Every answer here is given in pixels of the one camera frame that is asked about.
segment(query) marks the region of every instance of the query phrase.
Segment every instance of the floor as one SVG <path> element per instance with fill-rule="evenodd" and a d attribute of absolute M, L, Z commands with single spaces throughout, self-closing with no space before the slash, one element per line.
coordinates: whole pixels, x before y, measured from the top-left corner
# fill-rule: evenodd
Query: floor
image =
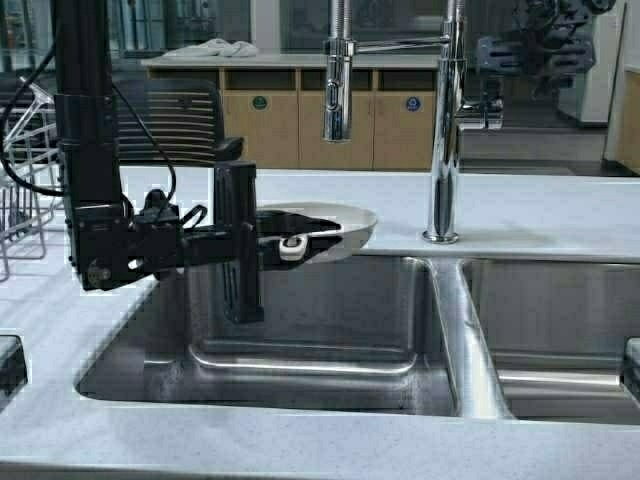
<path fill-rule="evenodd" d="M 578 161 L 602 160 L 607 128 L 579 128 L 555 107 L 535 102 L 505 107 L 504 127 L 495 132 L 465 132 L 463 158 Z"/>
<path fill-rule="evenodd" d="M 583 177 L 637 177 L 618 162 L 571 160 L 514 160 L 468 158 L 462 161 L 463 173 L 511 175 L 559 175 Z"/>

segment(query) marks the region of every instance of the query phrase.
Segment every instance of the white plate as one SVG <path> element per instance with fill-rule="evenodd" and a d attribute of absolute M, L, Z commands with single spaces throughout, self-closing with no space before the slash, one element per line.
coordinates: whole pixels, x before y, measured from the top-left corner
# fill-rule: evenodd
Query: white plate
<path fill-rule="evenodd" d="M 261 205 L 259 210 L 281 210 L 307 217 L 330 220 L 341 225 L 340 230 L 314 232 L 308 235 L 311 238 L 339 235 L 342 237 L 342 241 L 315 256 L 307 263 L 335 262 L 350 257 L 366 245 L 378 223 L 376 214 L 369 210 L 332 203 L 276 203 Z"/>

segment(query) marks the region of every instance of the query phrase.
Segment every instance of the wooden cabinet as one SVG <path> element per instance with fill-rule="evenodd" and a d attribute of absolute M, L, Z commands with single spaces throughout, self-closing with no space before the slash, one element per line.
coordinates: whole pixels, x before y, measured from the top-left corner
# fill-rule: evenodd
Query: wooden cabinet
<path fill-rule="evenodd" d="M 354 69 L 352 140 L 344 144 L 322 139 L 322 67 L 152 69 L 149 76 L 215 82 L 224 101 L 226 135 L 244 137 L 243 158 L 259 168 L 431 168 L 435 72 L 426 68 Z"/>
<path fill-rule="evenodd" d="M 435 92 L 377 92 L 376 170 L 429 170 L 433 149 Z"/>
<path fill-rule="evenodd" d="M 627 72 L 617 159 L 636 172 L 640 172 L 640 111 L 637 107 L 639 102 L 640 74 Z"/>
<path fill-rule="evenodd" d="M 324 93 L 300 94 L 300 168 L 371 170 L 373 168 L 374 96 L 353 94 L 353 131 L 348 143 L 322 138 Z"/>
<path fill-rule="evenodd" d="M 225 130 L 258 168 L 298 168 L 298 93 L 225 91 Z"/>

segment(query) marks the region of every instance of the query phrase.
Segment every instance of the robotic arm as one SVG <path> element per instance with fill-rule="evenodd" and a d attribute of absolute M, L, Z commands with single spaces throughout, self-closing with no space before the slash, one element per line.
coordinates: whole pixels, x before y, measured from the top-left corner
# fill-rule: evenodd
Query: robotic arm
<path fill-rule="evenodd" d="M 486 76 L 524 76 L 536 92 L 570 87 L 576 74 L 596 63 L 593 40 L 580 33 L 592 17 L 609 12 L 616 0 L 516 0 L 515 28 L 484 37 L 476 50 Z"/>
<path fill-rule="evenodd" d="M 134 214 L 122 192 L 117 148 L 117 97 L 111 82 L 105 0 L 52 0 L 56 30 L 56 118 L 71 262 L 85 290 L 112 290 L 176 268 L 224 263 L 230 320 L 262 320 L 259 271 L 295 268 L 340 241 L 310 239 L 301 258 L 282 251 L 296 235 L 340 226 L 284 212 L 258 212 L 256 166 L 215 165 L 214 225 L 187 228 L 163 192 L 147 195 Z"/>

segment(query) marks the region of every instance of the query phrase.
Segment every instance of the countertop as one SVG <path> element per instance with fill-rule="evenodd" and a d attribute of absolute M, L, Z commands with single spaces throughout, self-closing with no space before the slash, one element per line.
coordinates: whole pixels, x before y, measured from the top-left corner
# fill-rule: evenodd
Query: countertop
<path fill-rule="evenodd" d="M 160 168 L 129 168 L 140 207 L 166 187 Z M 178 170 L 185 209 L 211 197 L 206 170 Z M 437 247 L 426 223 L 425 174 L 261 172 L 264 203 L 332 201 L 374 210 L 368 253 L 640 263 L 640 183 L 633 179 L 464 175 L 462 241 Z M 74 384 L 155 280 L 84 293 L 66 239 L 14 265 L 0 284 L 0 335 L 19 335 L 30 383 L 0 414 L 0 463 L 34 468 L 162 471 L 206 478 L 622 479 L 640 467 L 640 428 L 459 418 L 111 403 Z M 15 473 L 6 478 L 17 478 Z"/>
<path fill-rule="evenodd" d="M 437 70 L 440 55 L 356 55 L 355 68 L 424 69 Z M 142 66 L 154 70 L 207 70 L 222 67 L 235 68 L 326 68 L 327 57 L 322 54 L 264 53 L 250 58 L 157 57 L 142 60 Z"/>

